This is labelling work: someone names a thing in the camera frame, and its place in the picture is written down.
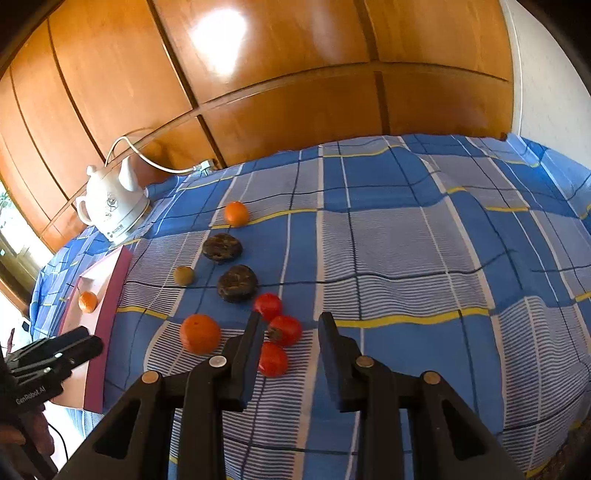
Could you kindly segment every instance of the white power cord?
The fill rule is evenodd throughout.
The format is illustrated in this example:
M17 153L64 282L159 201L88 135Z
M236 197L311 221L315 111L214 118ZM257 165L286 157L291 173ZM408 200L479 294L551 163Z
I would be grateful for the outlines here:
M152 165L154 168L157 168L159 170L164 170L167 171L168 173L176 173L176 174L181 174L181 173L191 173L193 171L197 171L197 169L199 168L198 165L195 165L194 167L191 168L185 168L184 170L172 170L170 168L166 168L163 167L162 165L158 165L157 163L154 163L153 161L151 161L149 158L144 157L144 155L142 155L142 153L135 148L135 145L129 141L129 138L127 138L125 135L123 137L119 137L117 140L115 140L115 142L113 143L113 145L111 145L111 149L109 150L109 153L107 154L107 158L105 159L105 167L107 166L107 163L109 163L109 159L111 158L111 154L113 153L113 150L115 149L115 146L121 141L121 140L125 140L129 147L131 148L131 150L133 150L135 153L138 154L138 156L147 164Z

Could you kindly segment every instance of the red tomato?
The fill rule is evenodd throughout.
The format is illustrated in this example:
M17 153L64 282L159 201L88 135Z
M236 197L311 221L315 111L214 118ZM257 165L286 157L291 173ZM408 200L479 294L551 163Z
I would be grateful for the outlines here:
M253 310L259 312L267 322L274 319L277 315L281 315L282 309L281 299L274 293L263 293L259 295L253 307Z
M283 348L264 342L259 359L259 372L265 377L279 377L287 372L287 354Z
M268 335L277 345L291 346L301 338L301 323L289 315L278 315L269 323Z

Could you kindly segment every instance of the kettle spout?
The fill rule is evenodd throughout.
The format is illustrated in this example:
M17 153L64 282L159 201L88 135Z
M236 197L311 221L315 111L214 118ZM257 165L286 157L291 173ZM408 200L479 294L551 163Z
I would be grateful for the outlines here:
M119 183L125 190L130 192L139 192L138 179L135 176L133 168L129 165L129 157L125 157L121 162L121 171L119 172Z

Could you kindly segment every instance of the rose design on kettle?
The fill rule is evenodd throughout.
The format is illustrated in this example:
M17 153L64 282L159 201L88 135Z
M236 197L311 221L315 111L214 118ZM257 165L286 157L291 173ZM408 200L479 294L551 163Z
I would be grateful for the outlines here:
M107 193L107 201L106 201L106 208L105 208L105 216L111 217L111 212L117 209L119 206L119 202L117 198L111 193Z

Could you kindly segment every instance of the electric kettle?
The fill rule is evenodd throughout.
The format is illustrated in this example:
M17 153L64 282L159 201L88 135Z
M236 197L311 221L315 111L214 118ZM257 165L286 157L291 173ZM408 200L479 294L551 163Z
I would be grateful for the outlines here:
M86 195L75 200L78 217L86 225L95 225L114 244L121 243L150 205L129 157L123 159L120 169L97 170L89 165L86 174L90 177Z

